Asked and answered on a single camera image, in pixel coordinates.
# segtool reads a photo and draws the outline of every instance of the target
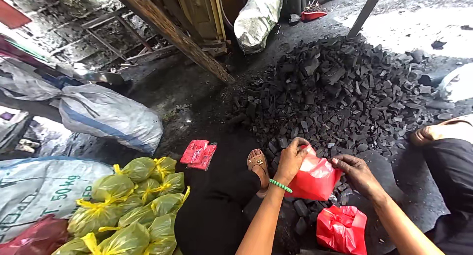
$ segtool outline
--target wooden plank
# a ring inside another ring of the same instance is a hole
[[[98,36],[97,34],[95,34],[95,32],[93,32],[89,29],[86,29],[86,31],[88,31],[88,33],[90,33],[92,36],[94,36],[103,45],[107,46],[107,48],[112,50],[112,52],[114,52],[116,55],[118,55],[121,59],[125,60],[125,62],[128,62],[126,57],[118,49],[116,49],[111,44],[109,44],[108,41],[104,40],[102,37]]]
[[[168,39],[182,53],[199,66],[211,72],[226,83],[235,80],[214,58],[195,44],[180,28],[169,20],[163,10],[159,9],[151,0],[120,0],[135,14],[152,26],[158,33]]]
[[[184,12],[182,11],[179,4],[176,0],[163,0],[166,8],[171,12],[171,14],[176,17],[176,19],[181,23],[182,27],[186,29],[190,34],[191,37],[197,42],[203,42],[201,34],[197,31],[197,29],[192,25],[192,23],[187,19]]]
[[[353,27],[350,29],[350,32],[348,32],[347,34],[348,39],[353,38],[358,34],[358,32],[363,27],[363,24],[365,23],[366,19],[368,18],[368,16],[370,16],[371,12],[375,8],[378,1],[379,0],[366,1],[365,6],[359,13],[358,18],[356,19],[355,23],[353,24]]]
[[[103,15],[103,16],[98,17],[94,20],[91,20],[87,23],[82,24],[82,28],[84,28],[84,29],[95,28],[97,26],[102,25],[103,23],[105,23],[107,21],[110,21],[110,20],[114,19],[115,16],[121,16],[122,14],[126,13],[127,11],[128,11],[128,9],[126,7],[122,7],[122,8],[120,8],[118,10],[115,10],[111,13],[108,13],[106,15]]]
[[[153,48],[133,29],[128,22],[126,22],[121,16],[115,16],[115,18],[129,31],[131,32],[148,50],[153,51]]]

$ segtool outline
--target charcoal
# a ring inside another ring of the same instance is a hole
[[[298,127],[293,128],[291,131],[291,138],[297,137],[298,133],[299,133],[299,128]]]
[[[440,120],[448,120],[451,119],[453,115],[451,113],[441,113],[437,116],[438,119]]]
[[[308,128],[307,122],[301,121],[301,122],[300,122],[300,125],[302,126],[302,130],[304,131],[304,133],[308,133],[308,132],[309,132],[309,128]]]
[[[311,212],[310,215],[309,215],[309,220],[313,223],[315,223],[317,221],[317,217],[319,216],[319,214],[317,212]]]
[[[442,50],[445,44],[446,42],[436,40],[430,46],[432,46],[432,48],[434,48],[435,50]]]
[[[287,147],[288,147],[287,138],[285,138],[285,137],[280,137],[280,138],[279,138],[279,146],[280,146],[282,149],[287,148]]]
[[[300,217],[299,221],[296,224],[296,233],[302,236],[306,230],[307,230],[307,223],[305,222],[303,217]]]
[[[436,109],[455,107],[419,83],[428,61],[422,51],[390,53],[359,36],[301,42],[255,77],[234,100],[232,115],[246,108],[239,124],[275,157],[274,148],[295,137],[308,139],[318,157],[368,149],[387,156],[406,132],[450,117]]]
[[[272,141],[270,141],[268,143],[268,147],[269,149],[272,151],[273,154],[277,154],[278,153],[278,148],[276,148],[276,146],[274,145],[274,143]]]
[[[349,155],[353,155],[353,151],[351,149],[345,149],[345,148],[338,148],[340,150],[341,153],[343,154],[349,154]]]
[[[453,108],[455,108],[455,104],[453,102],[442,102],[442,101],[430,101],[425,106],[435,108],[435,109],[453,109]]]
[[[309,215],[309,209],[307,209],[307,206],[305,205],[303,200],[295,201],[294,209],[296,209],[296,212],[298,213],[299,216],[306,217]]]
[[[366,151],[368,149],[368,145],[366,145],[364,143],[361,143],[360,145],[358,145],[358,147],[356,149],[358,151]]]

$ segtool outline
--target wooden post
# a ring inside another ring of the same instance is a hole
[[[163,10],[159,9],[151,0],[120,0],[135,14],[139,15],[146,23],[170,41],[187,57],[196,64],[214,74],[226,83],[235,80],[227,73],[213,57],[202,51],[180,28],[178,28]]]
[[[353,24],[352,29],[350,32],[347,34],[347,39],[355,37],[359,30],[361,30],[361,27],[363,27],[363,24],[365,23],[366,19],[368,16],[371,14],[371,11],[373,11],[373,8],[375,8],[375,5],[378,3],[379,0],[368,0],[365,3],[365,6],[361,10],[361,12],[358,15],[358,18],[355,21],[355,24]]]

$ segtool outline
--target charcoal chunk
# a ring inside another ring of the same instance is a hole
[[[294,209],[296,209],[296,212],[299,216],[307,217],[309,215],[309,209],[307,209],[307,206],[305,205],[303,200],[295,201]]]
[[[364,143],[361,143],[360,145],[358,145],[358,147],[356,149],[358,151],[366,151],[368,149],[368,145],[366,145]]]
[[[306,230],[307,230],[307,223],[305,222],[303,217],[300,217],[299,221],[296,224],[296,233],[302,236]]]
[[[285,137],[280,137],[280,138],[279,138],[279,146],[280,146],[282,149],[287,148],[287,147],[288,147],[287,138],[285,138]]]

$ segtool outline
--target bracelet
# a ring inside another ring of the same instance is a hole
[[[273,184],[273,185],[276,185],[276,186],[280,187],[281,189],[283,189],[283,190],[285,190],[285,191],[287,191],[287,192],[289,192],[289,193],[292,193],[292,189],[290,189],[290,188],[288,188],[287,186],[285,186],[285,185],[283,185],[283,184],[277,182],[277,181],[274,180],[274,179],[269,179],[269,183],[271,183],[271,184]]]

